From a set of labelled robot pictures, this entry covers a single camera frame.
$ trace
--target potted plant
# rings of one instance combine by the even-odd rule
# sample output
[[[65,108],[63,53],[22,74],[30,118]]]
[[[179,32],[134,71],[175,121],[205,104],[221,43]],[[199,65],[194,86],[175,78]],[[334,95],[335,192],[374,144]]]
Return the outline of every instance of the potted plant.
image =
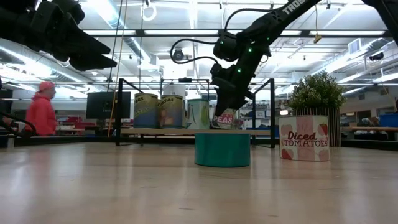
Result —
[[[341,146],[340,107],[346,101],[344,88],[336,78],[324,73],[301,79],[289,98],[294,116],[322,115],[328,117],[331,147]]]

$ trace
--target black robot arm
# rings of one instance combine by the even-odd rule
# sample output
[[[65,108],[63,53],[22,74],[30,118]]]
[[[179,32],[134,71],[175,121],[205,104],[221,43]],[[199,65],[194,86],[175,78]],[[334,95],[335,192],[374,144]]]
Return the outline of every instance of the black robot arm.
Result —
[[[117,63],[103,54],[111,49],[79,29],[85,17],[74,0],[37,0],[0,2],[0,38],[44,51],[77,70],[115,67]]]
[[[363,1],[378,11],[398,43],[398,0]],[[218,87],[216,89],[218,95],[216,116],[221,115],[227,108],[239,109],[246,103],[245,97],[253,99],[248,85],[255,77],[254,72],[263,55],[271,56],[270,44],[290,23],[318,2],[320,0],[290,0],[286,5],[256,19],[248,28],[236,35],[226,30],[220,33],[213,50],[214,55],[227,62],[238,61],[236,65],[227,69],[216,63],[210,71],[212,84]]]

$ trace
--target monitor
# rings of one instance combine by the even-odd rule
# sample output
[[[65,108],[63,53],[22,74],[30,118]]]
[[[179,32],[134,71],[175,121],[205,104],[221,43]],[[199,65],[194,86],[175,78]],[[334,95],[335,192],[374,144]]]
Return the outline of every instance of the monitor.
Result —
[[[87,119],[109,119],[111,118],[113,102],[113,92],[107,93],[88,93],[87,94]],[[113,117],[116,117],[117,104],[114,106]],[[130,118],[130,106],[131,106],[131,93],[124,92],[122,95],[122,117]]]

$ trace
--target person in pink hoodie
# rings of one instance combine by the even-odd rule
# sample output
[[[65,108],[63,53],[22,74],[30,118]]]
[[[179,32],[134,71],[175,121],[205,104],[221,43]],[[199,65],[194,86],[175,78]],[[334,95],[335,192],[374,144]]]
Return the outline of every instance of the person in pink hoodie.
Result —
[[[36,128],[36,135],[50,136],[55,134],[57,122],[51,99],[55,96],[55,85],[51,82],[42,82],[39,91],[34,95],[26,113],[26,121]],[[25,126],[25,131],[31,132],[30,126]]]

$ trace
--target wooden shelf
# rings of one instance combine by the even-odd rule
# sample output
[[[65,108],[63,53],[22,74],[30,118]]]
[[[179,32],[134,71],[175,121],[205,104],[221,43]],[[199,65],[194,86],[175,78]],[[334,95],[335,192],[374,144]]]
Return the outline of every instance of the wooden shelf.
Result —
[[[121,134],[251,134],[251,135],[270,135],[268,130],[192,130],[192,129],[145,129],[131,128],[121,129]]]

